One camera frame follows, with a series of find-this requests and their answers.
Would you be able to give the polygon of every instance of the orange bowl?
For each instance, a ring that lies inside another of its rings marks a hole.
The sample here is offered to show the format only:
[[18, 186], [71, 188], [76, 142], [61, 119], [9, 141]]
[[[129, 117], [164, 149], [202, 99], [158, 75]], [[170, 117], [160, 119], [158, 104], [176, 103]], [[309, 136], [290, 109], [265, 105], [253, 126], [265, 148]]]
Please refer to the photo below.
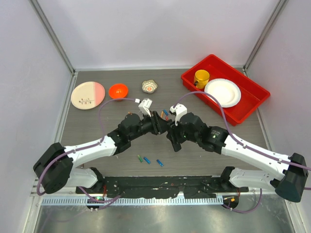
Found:
[[109, 96], [113, 99], [125, 98], [128, 93], [128, 88], [122, 83], [114, 84], [109, 89]]

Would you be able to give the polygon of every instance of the white plate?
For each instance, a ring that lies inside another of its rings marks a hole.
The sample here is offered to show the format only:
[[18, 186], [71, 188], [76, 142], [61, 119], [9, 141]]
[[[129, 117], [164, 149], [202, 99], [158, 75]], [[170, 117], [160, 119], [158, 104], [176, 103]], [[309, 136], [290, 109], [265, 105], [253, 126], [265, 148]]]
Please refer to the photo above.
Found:
[[209, 81], [205, 86], [204, 92], [215, 97], [223, 108], [237, 105], [241, 99], [241, 90], [234, 82], [228, 79]]
[[79, 109], [91, 109], [98, 106], [105, 97], [105, 88], [97, 82], [78, 85], [71, 94], [71, 103]]

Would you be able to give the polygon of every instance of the yellow mug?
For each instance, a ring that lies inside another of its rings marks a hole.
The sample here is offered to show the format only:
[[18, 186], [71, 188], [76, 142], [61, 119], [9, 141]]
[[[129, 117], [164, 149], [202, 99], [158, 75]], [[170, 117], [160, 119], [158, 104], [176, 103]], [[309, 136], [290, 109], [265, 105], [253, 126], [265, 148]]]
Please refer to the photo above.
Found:
[[203, 89], [209, 81], [209, 73], [206, 70], [200, 69], [194, 74], [193, 84], [199, 88]]

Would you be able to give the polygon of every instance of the white bracket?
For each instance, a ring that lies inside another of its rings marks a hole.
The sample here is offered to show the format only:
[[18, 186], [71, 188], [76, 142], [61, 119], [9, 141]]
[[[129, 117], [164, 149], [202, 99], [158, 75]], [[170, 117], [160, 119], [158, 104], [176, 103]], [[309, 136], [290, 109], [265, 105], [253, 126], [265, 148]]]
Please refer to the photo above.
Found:
[[236, 168], [230, 174], [230, 183], [240, 187], [256, 187], [275, 191], [275, 188], [270, 184], [274, 177], [268, 172], [260, 170], [242, 170]]
[[142, 112], [143, 115], [148, 115], [151, 117], [151, 113], [149, 111], [149, 108], [152, 104], [152, 100], [149, 98], [145, 98], [142, 100], [142, 102], [138, 105], [138, 108]]
[[180, 118], [181, 118], [183, 115], [187, 114], [187, 108], [186, 108], [184, 105], [178, 103], [178, 104], [176, 105], [176, 107], [172, 106], [172, 107], [170, 108], [170, 112], [171, 112], [171, 113], [176, 113], [175, 125], [177, 126], [177, 124], [178, 124]]

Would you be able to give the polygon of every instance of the red tray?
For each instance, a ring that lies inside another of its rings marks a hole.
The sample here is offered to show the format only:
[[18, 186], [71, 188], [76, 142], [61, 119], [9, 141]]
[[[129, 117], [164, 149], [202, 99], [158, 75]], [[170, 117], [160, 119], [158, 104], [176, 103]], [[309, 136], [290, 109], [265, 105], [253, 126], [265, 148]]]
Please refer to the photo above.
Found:
[[[209, 80], [223, 78], [234, 82], [241, 90], [240, 102], [230, 108], [224, 108], [227, 121], [235, 126], [245, 121], [269, 96], [270, 92], [247, 78], [235, 68], [231, 67], [215, 55], [211, 54], [194, 67], [181, 75], [183, 85], [190, 91], [204, 91], [193, 85], [194, 74], [197, 70], [204, 69], [209, 72]], [[215, 112], [221, 115], [220, 108], [208, 96], [195, 94]]]

